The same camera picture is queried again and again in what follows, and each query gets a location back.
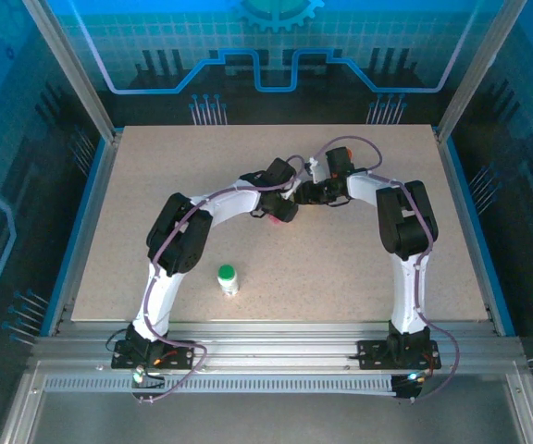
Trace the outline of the aluminium side rail blue edge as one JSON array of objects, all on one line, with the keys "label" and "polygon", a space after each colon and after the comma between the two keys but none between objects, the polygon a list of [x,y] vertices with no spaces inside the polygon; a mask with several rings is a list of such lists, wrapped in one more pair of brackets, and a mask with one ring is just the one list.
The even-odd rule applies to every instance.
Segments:
[{"label": "aluminium side rail blue edge", "polygon": [[86,180],[81,202],[40,329],[40,337],[57,332],[67,304],[78,295],[93,235],[105,198],[124,129],[116,129],[112,142],[100,141]]},{"label": "aluminium side rail blue edge", "polygon": [[516,335],[514,324],[452,138],[449,137],[446,142],[438,142],[438,150],[463,229],[485,311],[499,336],[514,337]]}]

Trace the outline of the small lit connector board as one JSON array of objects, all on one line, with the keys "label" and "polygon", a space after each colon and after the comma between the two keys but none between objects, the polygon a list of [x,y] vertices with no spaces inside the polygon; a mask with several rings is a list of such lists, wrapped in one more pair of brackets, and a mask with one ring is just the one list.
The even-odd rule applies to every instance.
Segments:
[{"label": "small lit connector board", "polygon": [[415,400],[421,393],[428,371],[420,370],[404,375],[392,375],[391,390],[397,399]]},{"label": "small lit connector board", "polygon": [[132,374],[134,389],[162,389],[165,379],[162,376],[151,375],[145,368],[138,366]]}]

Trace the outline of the grey metal front shelf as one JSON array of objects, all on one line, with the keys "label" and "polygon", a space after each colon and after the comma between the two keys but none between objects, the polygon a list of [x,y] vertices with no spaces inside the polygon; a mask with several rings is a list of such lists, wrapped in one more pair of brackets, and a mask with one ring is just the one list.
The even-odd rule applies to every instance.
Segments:
[{"label": "grey metal front shelf", "polygon": [[432,379],[417,401],[360,394],[55,392],[23,379],[0,444],[533,444],[523,374]]}]

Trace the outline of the aluminium frame post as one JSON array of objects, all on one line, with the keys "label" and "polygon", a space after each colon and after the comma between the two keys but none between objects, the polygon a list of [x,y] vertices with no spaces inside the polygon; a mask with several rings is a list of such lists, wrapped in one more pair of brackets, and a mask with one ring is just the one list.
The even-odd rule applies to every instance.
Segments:
[{"label": "aluminium frame post", "polygon": [[462,81],[456,89],[436,129],[436,139],[439,145],[447,142],[447,139],[501,50],[519,14],[515,1],[501,0],[501,7],[491,22],[479,48],[476,50]]},{"label": "aluminium frame post", "polygon": [[21,0],[21,2],[101,137],[107,143],[116,144],[115,127],[51,7],[45,0]]}]

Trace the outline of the white pill bottle green cap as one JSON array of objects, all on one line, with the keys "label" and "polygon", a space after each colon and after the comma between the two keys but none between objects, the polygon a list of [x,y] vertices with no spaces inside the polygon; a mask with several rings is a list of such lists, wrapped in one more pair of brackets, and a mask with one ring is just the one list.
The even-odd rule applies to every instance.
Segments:
[{"label": "white pill bottle green cap", "polygon": [[222,265],[217,271],[217,281],[225,294],[234,296],[239,292],[238,274],[233,265]]}]

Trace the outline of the aluminium front rail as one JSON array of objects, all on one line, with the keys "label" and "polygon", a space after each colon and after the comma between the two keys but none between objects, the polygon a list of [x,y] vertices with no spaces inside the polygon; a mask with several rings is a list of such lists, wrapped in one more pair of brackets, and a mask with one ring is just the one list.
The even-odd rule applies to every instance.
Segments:
[{"label": "aluminium front rail", "polygon": [[[69,322],[53,337],[35,341],[29,364],[52,372],[108,371],[105,342],[118,323]],[[204,373],[355,374],[356,343],[385,339],[385,322],[206,322],[172,323],[168,338],[207,349]],[[496,333],[493,324],[448,322],[431,335],[440,349],[441,375],[511,374],[527,368],[521,340]]]}]

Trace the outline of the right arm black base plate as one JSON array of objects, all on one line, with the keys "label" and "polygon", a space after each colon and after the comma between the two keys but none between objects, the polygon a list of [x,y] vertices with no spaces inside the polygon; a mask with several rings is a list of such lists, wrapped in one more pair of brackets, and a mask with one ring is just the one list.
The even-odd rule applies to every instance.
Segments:
[{"label": "right arm black base plate", "polygon": [[360,340],[354,358],[361,370],[441,369],[439,347],[431,340],[423,345],[390,345],[386,340]]}]

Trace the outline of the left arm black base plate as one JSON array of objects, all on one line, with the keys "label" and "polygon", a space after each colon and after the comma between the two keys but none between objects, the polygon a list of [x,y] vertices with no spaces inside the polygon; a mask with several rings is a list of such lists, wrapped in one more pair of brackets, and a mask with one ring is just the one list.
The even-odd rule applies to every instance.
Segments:
[{"label": "left arm black base plate", "polygon": [[113,350],[113,369],[191,370],[194,358],[193,347],[175,347],[165,342],[145,342],[136,345],[133,341],[119,340]]}]

